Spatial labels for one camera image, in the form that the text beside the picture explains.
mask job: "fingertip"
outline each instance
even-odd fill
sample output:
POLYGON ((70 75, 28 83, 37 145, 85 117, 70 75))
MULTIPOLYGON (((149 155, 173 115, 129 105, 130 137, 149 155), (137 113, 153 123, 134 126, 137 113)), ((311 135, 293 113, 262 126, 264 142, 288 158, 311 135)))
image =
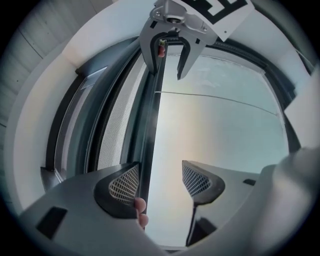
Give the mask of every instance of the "fingertip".
POLYGON ((146 214, 139 214, 139 224, 142 228, 144 228, 149 222, 149 217, 146 214))
POLYGON ((134 208, 138 210, 138 213, 142 213, 146 209, 146 201, 140 197, 134 199, 134 208))

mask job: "perforated panel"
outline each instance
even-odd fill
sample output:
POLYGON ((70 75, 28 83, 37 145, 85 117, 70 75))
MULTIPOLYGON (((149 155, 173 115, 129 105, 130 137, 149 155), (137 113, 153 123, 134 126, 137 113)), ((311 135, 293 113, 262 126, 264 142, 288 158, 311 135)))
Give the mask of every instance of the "perforated panel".
POLYGON ((182 181, 191 197, 207 190, 212 185, 211 180, 187 165, 183 165, 182 181))
POLYGON ((131 206, 134 204, 138 186, 139 169, 136 165, 109 184, 109 193, 121 203, 131 206))
POLYGON ((102 138, 98 170, 120 163, 128 120, 145 69, 146 64, 141 55, 126 78, 113 106, 102 138))

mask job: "gray plastic part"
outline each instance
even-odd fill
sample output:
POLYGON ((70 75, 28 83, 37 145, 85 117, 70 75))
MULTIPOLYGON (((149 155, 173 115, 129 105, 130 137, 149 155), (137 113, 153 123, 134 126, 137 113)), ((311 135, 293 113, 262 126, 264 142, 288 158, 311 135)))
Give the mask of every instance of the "gray plastic part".
POLYGON ((220 228, 238 211, 254 189, 253 186, 245 184, 243 181, 246 179, 256 181, 259 174, 224 169, 194 161, 189 163, 220 177, 225 184, 224 191, 217 199, 212 203, 199 205, 196 210, 197 219, 206 218, 215 227, 220 228))
POLYGON ((190 246, 183 253, 183 256, 248 255, 248 244, 251 240, 251 233, 261 214, 267 195, 272 188, 274 168, 275 165, 263 168, 255 185, 253 187, 246 185, 253 189, 232 218, 223 226, 218 227, 212 234, 190 246))
POLYGON ((50 247, 59 245, 55 255, 60 255, 61 247, 83 256, 166 255, 145 235, 136 219, 111 217, 94 199, 97 182, 128 165, 120 164, 65 180, 31 205, 19 220, 40 247, 47 247, 43 242, 48 243, 48 239, 35 227, 51 207, 67 209, 52 239, 54 243, 50 244, 50 247))

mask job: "glass pane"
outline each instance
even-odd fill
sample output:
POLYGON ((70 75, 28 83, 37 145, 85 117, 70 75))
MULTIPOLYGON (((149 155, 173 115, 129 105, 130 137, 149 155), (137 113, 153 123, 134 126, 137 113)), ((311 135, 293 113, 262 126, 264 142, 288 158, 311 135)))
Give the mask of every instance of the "glass pane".
POLYGON ((154 144, 147 235, 183 247, 193 200, 182 161, 260 173, 288 152, 282 115, 263 78, 244 66, 200 56, 177 81, 179 56, 167 56, 154 144))

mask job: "concrete wall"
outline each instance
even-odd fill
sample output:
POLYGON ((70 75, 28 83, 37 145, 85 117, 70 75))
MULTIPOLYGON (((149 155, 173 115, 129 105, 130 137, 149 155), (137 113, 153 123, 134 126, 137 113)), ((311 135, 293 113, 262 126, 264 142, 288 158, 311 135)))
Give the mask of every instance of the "concrete wall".
POLYGON ((34 76, 32 73, 39 65, 46 66, 46 60, 42 62, 46 56, 112 3, 112 0, 44 0, 12 36, 0 60, 0 182, 9 206, 11 198, 4 177, 4 141, 10 112, 22 86, 34 76))

